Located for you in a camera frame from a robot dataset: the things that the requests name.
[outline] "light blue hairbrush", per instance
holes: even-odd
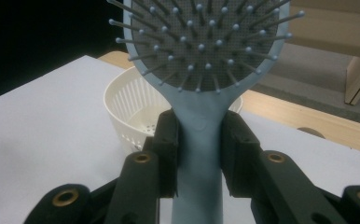
[[[289,0],[108,0],[124,9],[130,61],[182,128],[173,224],[223,223],[220,125],[291,37]]]

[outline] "hairbrush bristle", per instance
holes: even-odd
[[[179,91],[215,91],[239,85],[251,74],[261,74],[258,67],[264,60],[277,60],[270,49],[275,41],[291,34],[276,35],[278,26],[302,17],[279,18],[280,7],[290,0],[134,0],[126,7],[114,0],[131,18],[125,25],[133,40],[118,39],[118,43],[133,44],[147,68]]]

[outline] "plastic basket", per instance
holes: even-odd
[[[128,154],[143,148],[145,138],[154,135],[159,114],[171,108],[135,67],[110,82],[104,92],[104,105]],[[239,113],[242,98],[229,109]]]

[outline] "white basket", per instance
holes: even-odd
[[[171,108],[135,67],[110,82],[104,92],[104,105],[127,153],[143,148],[145,138],[154,135],[159,114]],[[242,98],[229,109],[239,113]]]

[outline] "white table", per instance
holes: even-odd
[[[94,190],[118,177],[125,153],[104,108],[123,69],[85,56],[0,96],[0,224],[22,223],[50,190]],[[360,185],[360,151],[242,112],[265,150],[279,150],[318,187]],[[225,223],[253,223],[250,201],[225,195]],[[161,223],[170,223],[170,200]]]

